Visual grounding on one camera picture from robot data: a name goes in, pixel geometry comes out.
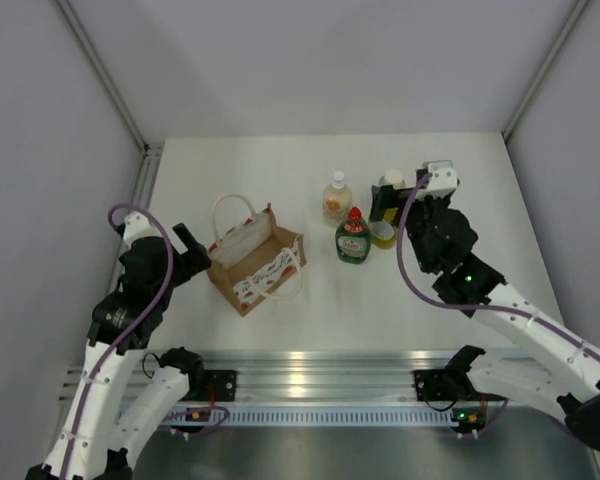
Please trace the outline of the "jute watermelon canvas bag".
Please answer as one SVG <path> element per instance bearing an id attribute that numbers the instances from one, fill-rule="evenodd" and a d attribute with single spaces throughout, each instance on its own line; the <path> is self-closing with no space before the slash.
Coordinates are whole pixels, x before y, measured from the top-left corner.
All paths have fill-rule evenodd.
<path id="1" fill-rule="evenodd" d="M 238 199 L 249 215 L 221 233 L 217 213 L 221 203 Z M 212 207 L 214 242 L 208 249 L 207 270 L 212 285 L 244 317 L 264 300 L 290 300 L 304 286 L 304 236 L 278 225 L 270 205 L 258 211 L 248 197 L 225 194 Z"/>

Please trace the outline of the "dark green red-cap bottle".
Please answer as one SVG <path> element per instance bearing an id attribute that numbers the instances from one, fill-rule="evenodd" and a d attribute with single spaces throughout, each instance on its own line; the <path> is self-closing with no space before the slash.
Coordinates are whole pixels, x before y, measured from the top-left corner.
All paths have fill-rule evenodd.
<path id="1" fill-rule="evenodd" d="M 358 207 L 352 207 L 335 233 L 338 258 L 346 263 L 361 264 L 369 255 L 372 235 Z"/>

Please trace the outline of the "pump soap bottle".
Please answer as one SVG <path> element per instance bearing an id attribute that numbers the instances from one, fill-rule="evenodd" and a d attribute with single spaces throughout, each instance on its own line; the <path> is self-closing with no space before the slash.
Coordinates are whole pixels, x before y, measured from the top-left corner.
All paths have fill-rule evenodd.
<path id="1" fill-rule="evenodd" d="M 337 228 L 347 217 L 353 206 L 353 195 L 345 182 L 345 174 L 334 170 L 330 183 L 323 190 L 322 210 L 324 221 Z"/>

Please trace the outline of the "white-lid frosted jar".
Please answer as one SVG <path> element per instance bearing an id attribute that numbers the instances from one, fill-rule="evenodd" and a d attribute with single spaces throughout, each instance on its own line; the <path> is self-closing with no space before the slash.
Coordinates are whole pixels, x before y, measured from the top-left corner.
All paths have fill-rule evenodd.
<path id="1" fill-rule="evenodd" d="M 401 190 L 406 187 L 404 174 L 400 169 L 389 169 L 379 179 L 379 187 L 391 186 L 396 190 Z"/>

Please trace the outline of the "yellow-green red-cap bottle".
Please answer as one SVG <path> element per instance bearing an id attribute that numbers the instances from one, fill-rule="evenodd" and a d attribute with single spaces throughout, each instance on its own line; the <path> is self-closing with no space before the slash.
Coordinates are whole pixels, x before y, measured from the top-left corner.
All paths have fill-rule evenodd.
<path id="1" fill-rule="evenodd" d="M 390 249 L 396 243 L 396 227 L 393 221 L 396 217 L 397 209 L 390 208 L 384 213 L 383 219 L 370 222 L 369 227 L 372 233 L 373 244 L 380 249 Z"/>

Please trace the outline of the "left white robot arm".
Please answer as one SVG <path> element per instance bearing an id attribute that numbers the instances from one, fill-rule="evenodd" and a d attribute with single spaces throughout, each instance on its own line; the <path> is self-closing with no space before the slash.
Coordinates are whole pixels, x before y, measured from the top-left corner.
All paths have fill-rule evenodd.
<path id="1" fill-rule="evenodd" d="M 175 288 L 207 270 L 211 260 L 184 224 L 173 231 L 178 252 L 149 220 L 134 214 L 118 226 L 128 250 L 116 289 L 93 310 L 85 361 L 58 439 L 29 479 L 129 479 L 144 447 L 182 399 L 206 386 L 203 359 L 183 347 L 158 360 L 149 384 L 130 407 L 121 407 L 127 384 L 147 353 Z"/>

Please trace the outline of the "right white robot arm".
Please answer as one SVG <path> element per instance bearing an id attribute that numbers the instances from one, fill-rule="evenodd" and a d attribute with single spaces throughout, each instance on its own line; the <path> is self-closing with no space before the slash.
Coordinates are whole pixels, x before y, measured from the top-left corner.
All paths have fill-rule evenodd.
<path id="1" fill-rule="evenodd" d="M 403 253 L 396 254 L 400 274 L 416 297 L 501 334 L 535 363 L 516 366 L 467 345 L 444 369 L 447 389 L 460 399 L 492 394 L 523 403 L 600 452 L 600 348 L 546 315 L 473 254 L 478 236 L 467 218 L 451 208 L 454 192 L 428 178 L 412 188 L 372 186 L 370 219 L 395 210 L 398 240 L 410 242 L 421 271 L 435 275 L 437 295 L 431 298 L 411 280 Z"/>

